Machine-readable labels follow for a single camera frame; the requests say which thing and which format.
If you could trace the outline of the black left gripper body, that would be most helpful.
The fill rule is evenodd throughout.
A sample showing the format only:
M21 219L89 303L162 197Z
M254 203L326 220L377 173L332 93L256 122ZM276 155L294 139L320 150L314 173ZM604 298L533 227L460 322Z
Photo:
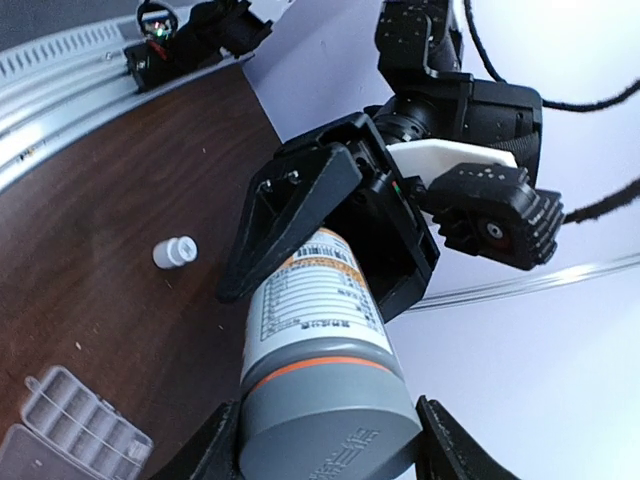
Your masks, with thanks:
M353 249L385 320L422 298L439 259L427 227L431 217L410 198L409 184L387 147L440 139L508 151L527 169L536 189L541 107L532 89L456 75L396 88L386 104L345 116L282 146L339 143L351 152L363 179L321 227L341 235Z

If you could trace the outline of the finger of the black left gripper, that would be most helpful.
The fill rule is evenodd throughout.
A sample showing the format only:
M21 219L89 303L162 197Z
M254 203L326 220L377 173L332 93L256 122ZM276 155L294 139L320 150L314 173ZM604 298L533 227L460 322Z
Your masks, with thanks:
M233 303L253 293L362 179L351 152L342 144L280 147L251 179L216 298Z

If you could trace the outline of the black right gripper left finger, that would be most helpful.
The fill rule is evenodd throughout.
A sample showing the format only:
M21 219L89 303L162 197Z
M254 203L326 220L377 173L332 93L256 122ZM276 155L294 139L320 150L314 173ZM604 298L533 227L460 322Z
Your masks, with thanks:
M235 480L240 403L221 403L179 452L151 480Z

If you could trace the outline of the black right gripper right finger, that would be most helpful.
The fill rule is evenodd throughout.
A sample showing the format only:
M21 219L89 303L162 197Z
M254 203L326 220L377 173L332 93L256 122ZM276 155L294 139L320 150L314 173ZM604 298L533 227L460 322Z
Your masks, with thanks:
M420 396L422 425L415 463L420 480L518 480L494 460L437 400Z

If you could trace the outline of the grey cap pill bottle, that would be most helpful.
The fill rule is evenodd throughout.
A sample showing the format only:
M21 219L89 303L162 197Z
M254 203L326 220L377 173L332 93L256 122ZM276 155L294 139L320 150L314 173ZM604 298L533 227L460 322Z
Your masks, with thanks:
M241 373L247 479L395 479L422 427L346 241L318 230L255 291Z

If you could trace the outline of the clear plastic pill organizer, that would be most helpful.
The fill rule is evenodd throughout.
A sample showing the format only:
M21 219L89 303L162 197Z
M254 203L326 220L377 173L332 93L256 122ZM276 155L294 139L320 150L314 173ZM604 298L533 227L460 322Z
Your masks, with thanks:
M25 379L21 421L1 444L3 479L136 479L152 439L63 366Z

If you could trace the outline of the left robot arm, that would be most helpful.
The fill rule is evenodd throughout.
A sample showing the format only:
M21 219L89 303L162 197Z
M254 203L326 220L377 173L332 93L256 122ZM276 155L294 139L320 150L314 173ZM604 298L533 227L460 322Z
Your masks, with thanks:
M468 255L529 270L553 253L535 187L539 94L463 73L446 1L385 2L375 45L392 97L286 142L254 175L219 301L252 294L321 228L350 246L385 320L423 297L436 268L427 215ZM490 174L458 160L429 182L391 155L421 140L510 153L515 166Z

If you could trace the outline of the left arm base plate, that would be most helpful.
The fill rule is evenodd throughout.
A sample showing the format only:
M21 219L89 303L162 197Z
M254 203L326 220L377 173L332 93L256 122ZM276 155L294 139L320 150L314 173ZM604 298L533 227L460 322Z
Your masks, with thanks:
M146 93L204 67L228 52L238 59L272 33L274 21L262 20L249 1L205 1L193 6L179 24L175 12L159 1L144 1L136 22L144 41L124 50L138 91Z

